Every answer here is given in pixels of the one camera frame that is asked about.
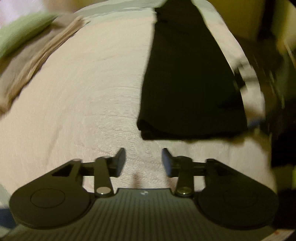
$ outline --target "white sheet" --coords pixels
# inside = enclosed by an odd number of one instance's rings
[[[245,62],[239,44],[207,2],[206,22],[232,67]],[[261,135],[235,140],[143,141],[136,126],[143,74],[153,36],[154,12],[113,12],[92,18],[53,53],[0,120],[0,184],[9,193],[55,167],[81,158],[93,161],[126,148],[127,160],[114,188],[174,187],[165,176],[161,149],[194,161],[217,160],[275,189],[269,144]],[[258,83],[248,83],[245,107],[263,115]],[[93,179],[84,186],[93,190]],[[204,186],[195,178],[196,190]]]

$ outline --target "green pillow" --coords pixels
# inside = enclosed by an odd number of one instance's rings
[[[48,12],[31,13],[0,28],[0,58],[42,32],[57,16]]]

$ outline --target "folded black fabric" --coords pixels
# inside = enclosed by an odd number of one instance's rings
[[[155,8],[137,121],[143,139],[233,136],[247,130],[234,74],[190,0]]]

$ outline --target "silver bolt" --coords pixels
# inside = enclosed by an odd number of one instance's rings
[[[178,188],[177,192],[182,195],[188,195],[192,192],[192,189],[189,187],[181,187]]]
[[[96,189],[96,192],[98,194],[105,195],[105,194],[110,193],[111,189],[109,187],[99,187],[99,188]]]

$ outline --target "tan folded cloth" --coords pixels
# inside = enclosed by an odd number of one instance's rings
[[[0,114],[10,109],[12,101],[46,59],[84,25],[83,16],[58,16],[42,33],[0,59]]]

